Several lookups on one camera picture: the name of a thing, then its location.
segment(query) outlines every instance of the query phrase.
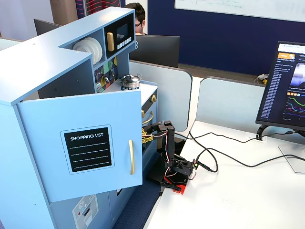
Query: person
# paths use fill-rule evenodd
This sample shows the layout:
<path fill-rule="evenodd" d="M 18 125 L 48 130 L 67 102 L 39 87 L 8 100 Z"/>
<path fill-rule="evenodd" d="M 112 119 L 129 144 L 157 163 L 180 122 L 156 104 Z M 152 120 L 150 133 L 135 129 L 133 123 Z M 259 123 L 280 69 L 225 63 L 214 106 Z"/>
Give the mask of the person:
<path fill-rule="evenodd" d="M 146 35 L 143 31 L 145 27 L 145 10 L 143 6 L 138 3 L 129 3 L 125 8 L 135 9 L 135 32 L 136 35 Z"/>

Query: white desk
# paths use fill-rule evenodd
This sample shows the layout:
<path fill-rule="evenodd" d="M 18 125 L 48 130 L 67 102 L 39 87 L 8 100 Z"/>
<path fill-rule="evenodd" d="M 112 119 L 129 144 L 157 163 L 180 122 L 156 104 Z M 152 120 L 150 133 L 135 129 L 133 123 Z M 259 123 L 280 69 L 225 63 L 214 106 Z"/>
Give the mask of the white desk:
<path fill-rule="evenodd" d="M 191 133 L 199 136 L 214 132 L 247 140 L 246 132 L 195 122 Z M 254 165 L 282 155 L 283 140 L 267 138 L 267 142 L 242 144 L 223 137 L 207 135 L 198 141 L 246 164 Z M 192 161 L 203 149 L 187 140 L 182 156 Z M 189 181 L 184 195 L 166 189 L 149 223 L 149 229 L 303 229 L 305 228 L 305 175 L 295 174 L 285 158 L 256 168 L 244 167 L 217 153 L 219 171 L 211 173 L 199 167 Z M 208 152 L 199 159 L 215 169 Z"/>

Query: silver pot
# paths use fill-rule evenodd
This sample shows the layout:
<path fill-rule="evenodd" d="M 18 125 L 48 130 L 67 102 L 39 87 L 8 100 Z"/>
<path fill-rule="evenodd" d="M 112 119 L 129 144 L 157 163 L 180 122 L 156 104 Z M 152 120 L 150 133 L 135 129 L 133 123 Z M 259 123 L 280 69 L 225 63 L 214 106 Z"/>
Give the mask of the silver pot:
<path fill-rule="evenodd" d="M 140 87 L 141 77 L 126 75 L 122 77 L 121 81 L 123 82 L 123 87 L 135 89 Z"/>

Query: gold door handle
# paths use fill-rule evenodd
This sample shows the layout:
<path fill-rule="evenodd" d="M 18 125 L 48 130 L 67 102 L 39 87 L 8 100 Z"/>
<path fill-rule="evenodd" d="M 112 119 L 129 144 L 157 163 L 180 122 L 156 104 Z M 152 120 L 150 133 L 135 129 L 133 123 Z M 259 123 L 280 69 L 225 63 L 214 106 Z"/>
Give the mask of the gold door handle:
<path fill-rule="evenodd" d="M 151 115 L 152 116 L 148 120 L 146 120 L 145 122 L 142 122 L 142 125 L 149 123 L 153 119 L 153 111 L 151 111 Z"/>
<path fill-rule="evenodd" d="M 130 150 L 130 160 L 132 162 L 132 169 L 130 170 L 130 174 L 134 174 L 134 153 L 133 153 L 133 142 L 129 140 L 129 150 Z"/>

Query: stove knob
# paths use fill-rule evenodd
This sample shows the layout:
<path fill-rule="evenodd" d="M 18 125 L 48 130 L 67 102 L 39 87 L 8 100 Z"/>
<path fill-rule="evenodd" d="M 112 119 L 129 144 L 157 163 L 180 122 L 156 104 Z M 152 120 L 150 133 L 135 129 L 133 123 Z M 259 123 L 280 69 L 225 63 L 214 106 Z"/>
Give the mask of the stove knob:
<path fill-rule="evenodd" d="M 151 97 L 151 102 L 152 103 L 155 103 L 157 101 L 157 97 L 156 97 L 156 95 L 152 95 L 152 97 Z"/>

